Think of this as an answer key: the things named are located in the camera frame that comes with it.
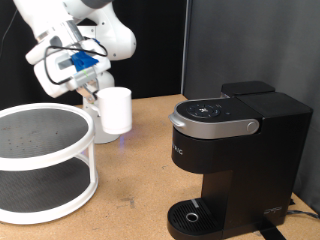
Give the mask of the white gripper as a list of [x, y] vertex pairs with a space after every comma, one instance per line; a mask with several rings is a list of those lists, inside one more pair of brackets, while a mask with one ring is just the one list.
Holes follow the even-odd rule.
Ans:
[[99, 90], [98, 75], [111, 66], [106, 48], [96, 39], [64, 46], [60, 38], [51, 38], [30, 50], [26, 59], [49, 96], [57, 98], [78, 89], [87, 102], [93, 102], [91, 93]]

